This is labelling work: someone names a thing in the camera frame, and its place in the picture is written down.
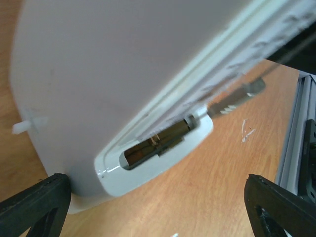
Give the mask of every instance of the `rectangular slot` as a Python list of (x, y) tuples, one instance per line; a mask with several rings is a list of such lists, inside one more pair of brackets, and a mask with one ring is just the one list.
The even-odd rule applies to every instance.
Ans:
[(132, 170), (155, 155), (161, 156), (182, 142), (183, 137), (196, 126), (196, 121), (191, 116), (129, 148), (122, 157), (125, 160), (120, 160), (121, 165), (126, 164), (122, 167)]

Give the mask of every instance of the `white plastic housing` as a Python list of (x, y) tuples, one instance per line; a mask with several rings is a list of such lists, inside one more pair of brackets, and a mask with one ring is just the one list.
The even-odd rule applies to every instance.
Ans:
[(71, 212), (156, 177), (212, 130), (127, 171), (119, 156), (213, 99), (315, 19), (314, 0), (26, 0), (11, 86), (48, 175), (72, 182)]

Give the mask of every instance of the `wood grain surface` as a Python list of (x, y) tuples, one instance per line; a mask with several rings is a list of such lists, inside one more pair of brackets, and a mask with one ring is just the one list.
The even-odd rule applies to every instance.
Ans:
[[(20, 0), (0, 2), (0, 201), (47, 177), (27, 134), (11, 134), (13, 124), (20, 121), (8, 84), (20, 7)], [(271, 64), (262, 62), (245, 80)], [(61, 235), (253, 236), (243, 188), (249, 173), (274, 180), (297, 77), (296, 70), (278, 67), (264, 78), (264, 93), (215, 119), (213, 133), (181, 162), (123, 197), (68, 215)], [(253, 129), (243, 143), (242, 138)]]

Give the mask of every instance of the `wooden table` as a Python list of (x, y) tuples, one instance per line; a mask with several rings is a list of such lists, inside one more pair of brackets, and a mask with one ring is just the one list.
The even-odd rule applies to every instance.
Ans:
[[(47, 177), (27, 134), (11, 134), (20, 121), (8, 84), (20, 5), (20, 0), (0, 3), (0, 201)], [(269, 65), (262, 62), (245, 80)], [(264, 93), (215, 119), (213, 133), (181, 162), (123, 197), (68, 215), (62, 236), (253, 236), (244, 184), (249, 173), (274, 180), (297, 77), (294, 69), (277, 68), (264, 78)]]

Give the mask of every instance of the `white paint mark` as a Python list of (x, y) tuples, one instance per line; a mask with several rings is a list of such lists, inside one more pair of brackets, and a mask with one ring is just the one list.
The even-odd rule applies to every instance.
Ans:
[(225, 108), (224, 110), (227, 111), (227, 112), (233, 111), (233, 109), (231, 109), (231, 108)]
[(245, 123), (248, 119), (244, 119), (243, 122), (242, 122), (242, 127), (241, 127), (241, 137), (243, 137), (243, 128), (245, 126)]
[(253, 129), (251, 132), (249, 132), (249, 133), (242, 139), (242, 142), (244, 143), (244, 142), (247, 140), (247, 138), (248, 138), (252, 133), (254, 133), (254, 131), (255, 131), (255, 129)]

